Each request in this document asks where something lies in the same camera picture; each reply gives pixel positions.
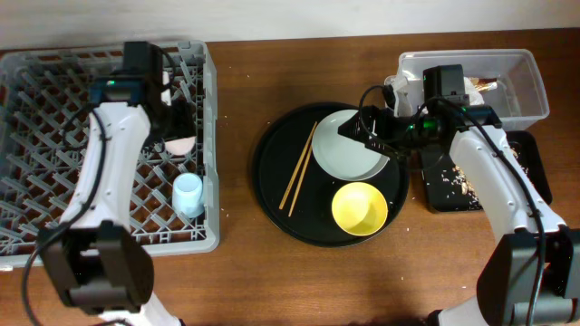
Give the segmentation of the grey-white plate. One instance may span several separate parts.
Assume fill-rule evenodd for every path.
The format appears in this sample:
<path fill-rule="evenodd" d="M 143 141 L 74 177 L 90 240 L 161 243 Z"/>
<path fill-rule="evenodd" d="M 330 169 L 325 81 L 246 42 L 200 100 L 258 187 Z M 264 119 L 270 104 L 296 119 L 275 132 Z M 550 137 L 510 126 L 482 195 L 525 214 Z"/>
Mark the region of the grey-white plate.
<path fill-rule="evenodd" d="M 381 172 L 389 158 L 367 149 L 362 143 L 338 134 L 338 128 L 357 110 L 339 110 L 318 124 L 313 135 L 317 164 L 332 177 L 344 181 L 363 181 Z"/>

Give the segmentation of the rice and peanut shell scraps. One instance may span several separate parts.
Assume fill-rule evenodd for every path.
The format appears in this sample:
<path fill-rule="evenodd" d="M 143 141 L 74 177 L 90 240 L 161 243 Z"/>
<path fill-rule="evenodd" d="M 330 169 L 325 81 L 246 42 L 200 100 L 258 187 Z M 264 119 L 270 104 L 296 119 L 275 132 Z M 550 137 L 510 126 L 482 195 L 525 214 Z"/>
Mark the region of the rice and peanut shell scraps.
<path fill-rule="evenodd" d="M 429 185 L 431 203 L 443 210 L 470 210 L 527 202 L 517 178 L 493 149 L 468 147 L 468 153 L 459 157 L 462 165 L 445 158 L 436 167 Z"/>

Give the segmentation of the blue plastic cup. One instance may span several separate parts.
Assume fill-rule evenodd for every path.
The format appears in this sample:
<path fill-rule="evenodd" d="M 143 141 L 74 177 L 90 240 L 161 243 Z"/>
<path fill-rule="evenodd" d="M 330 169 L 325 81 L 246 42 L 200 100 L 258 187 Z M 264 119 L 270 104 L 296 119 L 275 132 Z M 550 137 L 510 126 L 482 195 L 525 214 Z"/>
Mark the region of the blue plastic cup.
<path fill-rule="evenodd" d="M 172 208 L 176 214 L 196 218 L 204 212 L 203 181 L 194 173 L 182 173 L 172 185 Z"/>

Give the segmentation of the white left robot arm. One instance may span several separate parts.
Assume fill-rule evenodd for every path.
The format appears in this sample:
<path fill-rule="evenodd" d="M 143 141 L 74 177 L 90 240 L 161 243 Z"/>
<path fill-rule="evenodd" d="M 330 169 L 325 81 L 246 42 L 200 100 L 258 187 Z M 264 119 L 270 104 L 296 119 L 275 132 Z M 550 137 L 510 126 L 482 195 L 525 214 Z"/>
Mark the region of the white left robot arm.
<path fill-rule="evenodd" d="M 97 315 L 105 325 L 180 325 L 153 292 L 150 255 L 131 237 L 130 201 L 143 147 L 176 142 L 184 155 L 195 145 L 191 105 L 173 100 L 171 56 L 148 42 L 126 42 L 122 66 L 98 77 L 78 110 L 90 119 L 90 136 L 71 201 L 53 229 L 40 230 L 24 265 L 21 300 L 34 313 L 28 280 L 43 263 L 63 304 Z"/>

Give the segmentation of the yellow bowl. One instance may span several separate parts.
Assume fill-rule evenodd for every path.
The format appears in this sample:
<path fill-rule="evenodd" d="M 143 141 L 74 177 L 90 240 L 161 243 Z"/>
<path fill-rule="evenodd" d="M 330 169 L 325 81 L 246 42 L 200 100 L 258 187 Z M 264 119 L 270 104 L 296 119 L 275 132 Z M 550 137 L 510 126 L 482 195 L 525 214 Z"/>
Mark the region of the yellow bowl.
<path fill-rule="evenodd" d="M 386 226 L 388 203 L 376 187 L 363 182 L 342 186 L 333 196 L 332 217 L 347 234 L 369 236 Z"/>

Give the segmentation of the wooden chopstick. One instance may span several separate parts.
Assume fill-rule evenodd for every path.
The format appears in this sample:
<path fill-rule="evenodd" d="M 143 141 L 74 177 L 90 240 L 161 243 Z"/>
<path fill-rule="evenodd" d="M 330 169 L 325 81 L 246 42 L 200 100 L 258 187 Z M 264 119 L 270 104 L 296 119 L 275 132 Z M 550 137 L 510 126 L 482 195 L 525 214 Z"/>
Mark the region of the wooden chopstick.
<path fill-rule="evenodd" d="M 299 179 L 298 179 L 298 182 L 297 182 L 297 185 L 296 185 L 294 197 L 293 197 L 293 200 L 292 200 L 292 203 L 291 203 L 289 212 L 288 212 L 288 217 L 291 217 L 292 214 L 293 214 L 293 212 L 294 212 L 294 210 L 295 210 L 295 204 L 296 204 L 297 198 L 299 197 L 299 193 L 300 193 L 300 190 L 301 190 L 301 187 L 302 187 L 302 184 L 303 184 L 303 180 L 305 178 L 305 172 L 307 170 L 307 167 L 308 167 L 308 164 L 309 164 L 309 161 L 310 161 L 310 157 L 312 155 L 312 152 L 313 152 L 313 145 L 311 143 L 309 145 L 309 147 L 308 147 L 307 152 L 306 152 L 306 156 L 305 156 L 305 159 L 304 159 L 304 164 L 302 166 L 302 170 L 300 172 L 300 176 L 299 176 Z"/>
<path fill-rule="evenodd" d="M 300 154 L 299 159 L 297 160 L 297 162 L 295 164 L 294 171 L 293 171 L 293 173 L 292 173 L 292 175 L 291 175 L 291 177 L 290 177 L 290 179 L 288 181 L 288 184 L 286 186 L 285 192 L 284 192 L 283 197 L 281 199 L 281 202 L 280 202 L 280 204 L 278 206 L 278 209 L 279 210 L 282 210 L 284 208 L 284 206 L 285 206 L 285 202 L 286 202 L 286 200 L 287 200 L 287 198 L 288 198 L 288 196 L 290 194 L 290 191 L 291 191 L 291 189 L 293 187 L 293 184 L 295 182 L 295 178 L 298 175 L 298 172 L 299 172 L 299 170 L 300 170 L 300 168 L 301 168 L 301 166 L 303 164 L 303 161 L 305 160 L 306 152 L 308 150 L 309 145 L 312 142 L 312 138 L 313 138 L 313 135 L 314 135 L 314 132 L 316 130 L 317 125 L 318 125 L 318 122 L 315 122 L 314 125 L 313 125 L 313 127 L 312 127 L 312 129 L 311 129 L 311 131 L 310 131 L 310 134 L 309 134 L 309 136 L 308 136 L 308 138 L 307 138 L 307 140 L 306 140 L 306 142 L 305 142 L 305 144 L 303 146 L 303 150 L 302 150 L 302 152 Z"/>

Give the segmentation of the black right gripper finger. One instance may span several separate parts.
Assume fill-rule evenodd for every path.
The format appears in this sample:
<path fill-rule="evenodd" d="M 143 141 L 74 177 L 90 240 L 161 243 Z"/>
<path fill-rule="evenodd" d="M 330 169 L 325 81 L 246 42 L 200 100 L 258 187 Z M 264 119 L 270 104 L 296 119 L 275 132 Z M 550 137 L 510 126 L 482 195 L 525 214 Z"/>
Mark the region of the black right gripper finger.
<path fill-rule="evenodd" d="M 397 150 L 389 144 L 381 144 L 376 139 L 367 139 L 364 146 L 374 152 L 384 155 L 389 158 L 407 158 L 408 152 L 405 150 Z"/>
<path fill-rule="evenodd" d="M 373 125 L 379 116 L 379 108 L 376 106 L 363 106 L 338 127 L 338 134 L 352 140 L 377 139 L 373 132 Z"/>

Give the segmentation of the pink plastic cup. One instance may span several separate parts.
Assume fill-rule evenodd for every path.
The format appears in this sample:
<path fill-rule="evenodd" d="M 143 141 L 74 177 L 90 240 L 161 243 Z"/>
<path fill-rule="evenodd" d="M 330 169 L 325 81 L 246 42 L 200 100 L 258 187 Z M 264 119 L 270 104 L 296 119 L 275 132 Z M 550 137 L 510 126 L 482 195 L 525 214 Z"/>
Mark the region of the pink plastic cup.
<path fill-rule="evenodd" d="M 196 145 L 196 136 L 165 141 L 165 149 L 173 156 L 185 156 Z"/>

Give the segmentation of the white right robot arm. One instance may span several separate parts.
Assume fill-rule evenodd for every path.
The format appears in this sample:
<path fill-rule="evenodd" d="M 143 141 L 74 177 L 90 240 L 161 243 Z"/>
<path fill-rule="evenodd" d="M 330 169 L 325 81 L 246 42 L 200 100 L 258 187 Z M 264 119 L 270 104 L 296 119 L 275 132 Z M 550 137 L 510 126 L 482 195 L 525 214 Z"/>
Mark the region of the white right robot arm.
<path fill-rule="evenodd" d="M 566 225 L 518 164 L 498 115 L 472 105 L 463 68 L 423 73 L 424 102 L 411 117 L 375 106 L 338 129 L 390 158 L 438 145 L 464 172 L 497 241 L 475 296 L 431 312 L 429 325 L 552 325 L 579 319 L 579 232 Z"/>

